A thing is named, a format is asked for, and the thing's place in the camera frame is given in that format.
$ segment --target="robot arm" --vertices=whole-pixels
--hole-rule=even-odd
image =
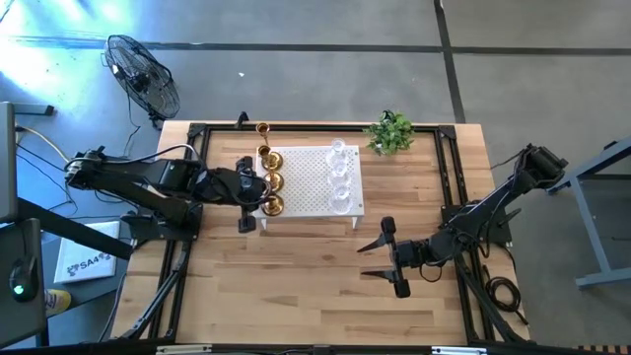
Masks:
[[[153,212],[158,223],[185,228],[200,203],[242,208],[239,231],[256,228],[249,215],[265,202],[269,183],[252,170],[252,158],[237,161],[236,169],[206,169],[198,161],[124,160],[103,153],[104,147],[79,153],[66,166],[66,182],[79,189],[107,191]],[[149,185],[159,194],[144,187]]]
[[[563,168],[567,164],[545,147],[528,145],[519,153],[514,173],[504,184],[482,201],[463,206],[451,220],[440,226],[439,232],[426,240],[397,242],[394,238],[394,219],[384,217],[380,236],[358,252],[389,246],[392,269],[366,271],[363,274],[388,280],[394,286],[396,297],[406,298],[410,296],[410,287],[403,275],[403,267],[443,266],[447,261],[454,260],[457,272],[462,275],[502,337],[507,341],[523,340],[502,319],[480,285],[470,278],[462,253],[475,250],[481,240],[488,240],[488,231],[496,223],[494,217],[498,210],[534,188],[553,186],[564,175]]]

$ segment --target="fan grill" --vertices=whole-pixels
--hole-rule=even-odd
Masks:
[[[142,44],[127,35],[111,35],[105,46],[105,60],[136,104],[156,118],[175,117],[179,96],[171,73]]]

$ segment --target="concrete floor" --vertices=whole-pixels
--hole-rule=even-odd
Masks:
[[[628,47],[631,3],[623,0],[444,0],[453,45]],[[176,42],[440,45],[431,0],[16,0],[0,35]],[[0,42],[0,100],[49,103],[55,117],[22,116],[69,155],[105,145],[121,154],[132,127],[124,92],[101,65],[101,50],[23,48]],[[174,72],[181,99],[176,119],[236,119],[246,110],[265,120],[372,120],[384,108],[417,122],[454,122],[439,53],[155,50]],[[467,122],[483,125],[491,162],[526,143],[545,145],[570,167],[631,134],[629,56],[455,56]],[[132,156],[149,154],[159,133],[142,122]],[[57,165],[36,137],[22,144]],[[631,170],[628,162],[622,170]],[[60,173],[38,164],[59,181]],[[510,167],[494,171],[496,182]],[[20,195],[43,206],[63,195],[19,164]],[[73,191],[80,215],[110,215],[124,206]],[[574,278],[597,271],[596,258],[569,191],[535,191],[515,203],[511,223],[518,278],[531,336],[542,344],[631,342],[631,283],[578,291]],[[60,213],[71,213],[67,206]],[[629,254],[618,242],[614,253]],[[628,256],[620,261],[628,262]],[[51,343],[95,340],[112,297],[51,320]],[[62,331],[72,324],[72,331]]]

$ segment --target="green plant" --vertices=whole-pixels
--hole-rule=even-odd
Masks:
[[[393,113],[385,110],[379,120],[379,124],[372,124],[365,128],[364,132],[371,138],[368,148],[378,155],[392,155],[399,150],[410,149],[414,142],[410,139],[414,129],[412,123],[401,112]]]

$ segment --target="brass holder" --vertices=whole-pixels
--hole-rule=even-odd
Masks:
[[[263,178],[272,186],[272,192],[278,192],[285,184],[285,179],[278,173],[269,173]]]
[[[276,194],[283,188],[285,179],[276,172],[283,166],[283,157],[278,154],[278,152],[272,152],[272,149],[269,147],[269,142],[267,141],[269,129],[269,124],[265,122],[256,125],[256,132],[265,140],[265,145],[258,147],[256,152],[261,157],[263,168],[269,171],[269,174],[265,175],[263,178],[269,182],[272,188],[272,194],[269,196],[268,201],[262,205],[261,210],[267,216],[274,217],[281,214],[285,208],[285,201],[283,201],[281,196]]]
[[[269,196],[269,200],[263,203],[261,210],[264,214],[274,217],[281,214],[281,212],[283,212],[283,208],[285,208],[285,201],[283,201],[283,198],[278,195],[271,195]]]

